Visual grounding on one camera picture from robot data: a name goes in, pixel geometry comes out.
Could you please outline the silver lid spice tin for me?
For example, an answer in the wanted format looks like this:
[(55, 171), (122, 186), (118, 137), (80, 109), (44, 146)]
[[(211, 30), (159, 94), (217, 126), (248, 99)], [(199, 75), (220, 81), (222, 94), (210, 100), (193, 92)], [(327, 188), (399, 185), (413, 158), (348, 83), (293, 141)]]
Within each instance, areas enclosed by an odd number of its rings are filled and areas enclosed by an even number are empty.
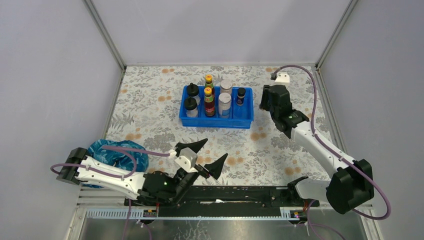
[(227, 119), (231, 113), (232, 97), (229, 93), (221, 93), (218, 97), (218, 116)]
[(230, 96), (232, 95), (233, 85), (230, 80), (223, 79), (219, 84), (219, 88), (220, 88), (220, 94), (226, 93)]

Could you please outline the yellow cap sauce bottle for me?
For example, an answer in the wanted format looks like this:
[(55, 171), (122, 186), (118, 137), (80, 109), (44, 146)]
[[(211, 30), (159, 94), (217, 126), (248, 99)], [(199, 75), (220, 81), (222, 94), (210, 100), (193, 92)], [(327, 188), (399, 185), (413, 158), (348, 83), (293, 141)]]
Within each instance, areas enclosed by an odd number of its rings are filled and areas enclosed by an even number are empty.
[(206, 88), (210, 88), (212, 91), (214, 91), (214, 77), (211, 74), (207, 74), (204, 76), (204, 86)]

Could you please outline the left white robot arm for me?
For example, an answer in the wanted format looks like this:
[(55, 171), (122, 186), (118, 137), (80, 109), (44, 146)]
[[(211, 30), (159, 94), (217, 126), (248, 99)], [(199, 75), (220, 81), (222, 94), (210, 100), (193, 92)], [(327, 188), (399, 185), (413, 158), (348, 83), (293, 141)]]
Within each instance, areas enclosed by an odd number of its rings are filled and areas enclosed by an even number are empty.
[(136, 172), (107, 165), (80, 147), (71, 151), (65, 163), (52, 165), (50, 169), (62, 182), (108, 188), (142, 206), (173, 206), (181, 201), (198, 177), (217, 180), (221, 176), (227, 153), (204, 166), (197, 163), (198, 152), (207, 141), (205, 138), (192, 143), (179, 142), (174, 150), (164, 154), (179, 166), (174, 176), (163, 171)]

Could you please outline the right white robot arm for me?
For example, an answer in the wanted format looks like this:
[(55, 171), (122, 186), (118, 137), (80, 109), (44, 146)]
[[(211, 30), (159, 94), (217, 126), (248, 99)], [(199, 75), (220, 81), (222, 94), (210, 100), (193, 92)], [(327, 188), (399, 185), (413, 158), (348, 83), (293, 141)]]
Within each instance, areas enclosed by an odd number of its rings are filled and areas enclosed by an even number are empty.
[(318, 131), (313, 131), (309, 118), (292, 107), (290, 93), (284, 85), (264, 85), (259, 107), (269, 112), (276, 128), (311, 154), (330, 177), (330, 180), (316, 180), (304, 176), (288, 183), (285, 198), (291, 205), (316, 200), (329, 203), (336, 212), (345, 214), (374, 198), (371, 164), (344, 154)]

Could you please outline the small dark spice bottle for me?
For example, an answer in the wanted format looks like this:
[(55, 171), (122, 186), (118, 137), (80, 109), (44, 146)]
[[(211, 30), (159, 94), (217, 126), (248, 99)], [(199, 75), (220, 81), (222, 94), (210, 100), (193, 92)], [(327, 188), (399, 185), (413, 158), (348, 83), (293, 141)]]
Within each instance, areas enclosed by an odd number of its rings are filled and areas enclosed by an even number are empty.
[(244, 87), (239, 87), (237, 89), (237, 98), (236, 98), (236, 104), (238, 106), (242, 106), (244, 104), (245, 96), (246, 96), (246, 89)]

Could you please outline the green label sauce bottle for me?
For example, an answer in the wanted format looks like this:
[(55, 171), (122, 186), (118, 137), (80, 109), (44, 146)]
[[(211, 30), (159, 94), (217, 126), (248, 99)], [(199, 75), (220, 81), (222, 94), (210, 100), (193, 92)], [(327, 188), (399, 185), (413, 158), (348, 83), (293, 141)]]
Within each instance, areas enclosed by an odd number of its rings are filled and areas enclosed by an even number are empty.
[(204, 111), (207, 117), (213, 117), (215, 115), (215, 95), (214, 89), (211, 87), (204, 88)]

